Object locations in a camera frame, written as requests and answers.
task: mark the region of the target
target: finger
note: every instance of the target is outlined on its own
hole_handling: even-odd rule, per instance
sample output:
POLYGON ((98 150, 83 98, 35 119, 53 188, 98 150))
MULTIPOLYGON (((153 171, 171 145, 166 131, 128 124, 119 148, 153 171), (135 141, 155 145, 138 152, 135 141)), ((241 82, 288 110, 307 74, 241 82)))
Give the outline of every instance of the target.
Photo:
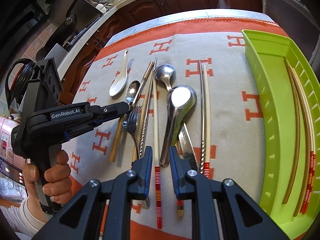
POLYGON ((60 195, 51 196, 50 200, 58 204, 65 204, 72 198, 72 190, 64 192, 60 195))
POLYGON ((59 164, 66 164, 69 161, 69 156, 64 150, 60 150, 56 154, 56 161, 59 164))
POLYGON ((39 178, 38 168, 33 164, 26 163, 23 166, 22 174, 28 193, 38 199, 36 186, 34 184, 39 178))
POLYGON ((68 164, 57 164, 45 171, 44 178, 47 182, 55 182, 67 178, 70 174, 71 169, 68 164))
POLYGON ((55 196, 71 190, 71 179, 65 178, 56 182, 50 182, 43 186, 44 194, 48 196, 55 196))

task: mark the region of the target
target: screw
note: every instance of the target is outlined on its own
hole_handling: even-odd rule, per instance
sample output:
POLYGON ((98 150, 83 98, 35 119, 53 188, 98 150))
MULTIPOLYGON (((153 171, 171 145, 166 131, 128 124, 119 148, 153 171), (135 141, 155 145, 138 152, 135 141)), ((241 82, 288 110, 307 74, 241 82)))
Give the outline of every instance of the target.
POLYGON ((127 171, 127 176, 128 177, 133 177, 133 176, 135 176, 137 173, 136 173, 136 171, 134 171, 134 170, 128 170, 127 171))
POLYGON ((225 179, 225 180, 224 180, 224 184, 225 184, 226 186, 228 186, 228 187, 231 187, 231 186, 233 186, 234 181, 233 181, 232 179, 225 179))
POLYGON ((197 172, 195 170, 188 170, 187 174, 190 176, 190 177, 194 177, 197 175, 197 172))
POLYGON ((89 181, 89 185, 91 187, 97 187, 98 184, 99 184, 99 181, 97 179, 92 179, 89 181))

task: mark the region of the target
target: tablecloth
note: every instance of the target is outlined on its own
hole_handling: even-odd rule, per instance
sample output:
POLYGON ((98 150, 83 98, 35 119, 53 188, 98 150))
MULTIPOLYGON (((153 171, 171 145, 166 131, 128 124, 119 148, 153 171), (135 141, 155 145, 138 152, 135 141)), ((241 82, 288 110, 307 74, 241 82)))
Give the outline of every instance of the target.
MULTIPOLYGON (((237 18, 195 19, 162 25, 121 39, 101 50, 85 75, 73 103, 89 101, 108 105, 125 101, 125 89, 118 96, 108 94, 119 74, 124 50, 130 47, 128 82, 141 80, 148 63, 171 63, 176 70, 172 87, 189 85, 197 93, 197 103, 187 114, 191 141, 197 155, 201 143, 201 103, 198 60, 207 64, 211 99, 210 176, 222 181, 234 179, 256 202, 259 202, 264 177, 265 136, 263 114, 252 71, 245 57, 242 29, 255 29, 286 35, 275 23, 237 18)), ((166 127, 166 95, 158 83, 160 150, 166 127)), ((153 147, 152 102, 146 145, 153 147)), ((115 163, 108 161, 118 120, 95 128, 92 132, 63 145, 69 154, 73 190, 90 179, 105 181, 130 169, 133 141, 124 133, 115 163)), ((184 202, 184 217, 177 216, 170 167, 161 168, 163 228, 156 229, 154 170, 150 184, 150 208, 133 202, 131 239, 190 239, 191 202, 184 202)))

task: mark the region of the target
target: white sleeve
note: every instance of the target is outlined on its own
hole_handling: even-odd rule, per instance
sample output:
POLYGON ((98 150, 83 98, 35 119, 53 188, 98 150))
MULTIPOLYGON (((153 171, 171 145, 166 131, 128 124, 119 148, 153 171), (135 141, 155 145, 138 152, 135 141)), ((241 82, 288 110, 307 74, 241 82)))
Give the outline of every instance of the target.
POLYGON ((15 232, 33 237, 45 223, 36 219, 28 209, 28 198, 24 199, 20 207, 0 207, 1 211, 15 232))

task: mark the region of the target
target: hand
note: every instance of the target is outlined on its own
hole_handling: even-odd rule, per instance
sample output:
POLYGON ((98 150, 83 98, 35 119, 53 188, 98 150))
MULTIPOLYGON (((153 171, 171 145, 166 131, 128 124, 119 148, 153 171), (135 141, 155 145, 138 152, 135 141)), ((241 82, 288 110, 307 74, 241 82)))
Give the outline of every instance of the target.
MULTIPOLYGON (((43 192, 50 196, 51 201, 58 204, 67 203, 72 197, 71 180, 69 175, 71 169, 68 165, 68 154, 64 150, 60 150, 56 154, 57 165, 48 169, 44 173, 47 184, 43 186, 43 192)), ((35 181, 39 178, 39 170, 33 164, 26 164, 23 167, 23 178, 28 191, 28 209, 31 214, 39 220, 46 222, 44 213, 39 204, 39 198, 36 192, 35 181)))

